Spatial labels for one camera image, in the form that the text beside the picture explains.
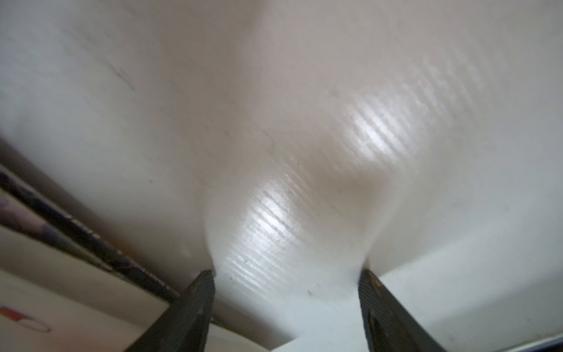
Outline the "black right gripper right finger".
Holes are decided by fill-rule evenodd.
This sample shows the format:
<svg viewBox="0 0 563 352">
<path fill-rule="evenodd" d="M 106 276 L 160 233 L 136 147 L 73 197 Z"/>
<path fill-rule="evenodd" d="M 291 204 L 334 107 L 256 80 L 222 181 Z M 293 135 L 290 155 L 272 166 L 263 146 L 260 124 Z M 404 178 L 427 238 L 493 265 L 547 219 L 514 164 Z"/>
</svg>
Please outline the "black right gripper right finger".
<svg viewBox="0 0 563 352">
<path fill-rule="evenodd" d="M 370 352 L 444 350 L 372 271 L 361 272 L 358 294 Z"/>
</svg>

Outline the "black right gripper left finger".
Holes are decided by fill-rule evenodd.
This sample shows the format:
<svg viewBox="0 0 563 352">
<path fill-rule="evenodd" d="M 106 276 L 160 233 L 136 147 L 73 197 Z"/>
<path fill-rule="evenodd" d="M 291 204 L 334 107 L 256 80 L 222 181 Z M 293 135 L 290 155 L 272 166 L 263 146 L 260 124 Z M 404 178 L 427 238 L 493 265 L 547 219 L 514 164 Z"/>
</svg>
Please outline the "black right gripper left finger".
<svg viewBox="0 0 563 352">
<path fill-rule="evenodd" d="M 205 350 L 216 288 L 211 270 L 202 271 L 128 351 Z"/>
</svg>

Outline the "floral painted paper bag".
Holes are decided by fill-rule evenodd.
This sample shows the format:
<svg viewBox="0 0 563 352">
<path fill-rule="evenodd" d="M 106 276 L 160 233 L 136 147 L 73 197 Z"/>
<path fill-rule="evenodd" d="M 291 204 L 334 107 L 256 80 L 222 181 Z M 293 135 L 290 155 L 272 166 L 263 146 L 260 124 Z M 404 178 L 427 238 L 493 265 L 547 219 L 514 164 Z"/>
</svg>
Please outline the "floral painted paper bag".
<svg viewBox="0 0 563 352">
<path fill-rule="evenodd" d="M 48 199 L 30 182 L 58 191 L 24 157 L 1 141 L 1 226 L 14 230 L 173 302 L 179 293 Z"/>
</svg>

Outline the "white Happy Every Day bag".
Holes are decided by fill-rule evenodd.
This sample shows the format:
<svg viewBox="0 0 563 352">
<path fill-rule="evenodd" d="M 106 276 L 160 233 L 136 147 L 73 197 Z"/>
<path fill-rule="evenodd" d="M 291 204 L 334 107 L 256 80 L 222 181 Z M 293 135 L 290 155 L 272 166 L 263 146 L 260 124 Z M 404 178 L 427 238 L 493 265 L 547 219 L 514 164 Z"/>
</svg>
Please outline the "white Happy Every Day bag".
<svg viewBox="0 0 563 352">
<path fill-rule="evenodd" d="M 562 332 L 561 1 L 3 1 L 1 161 L 269 348 Z"/>
</svg>

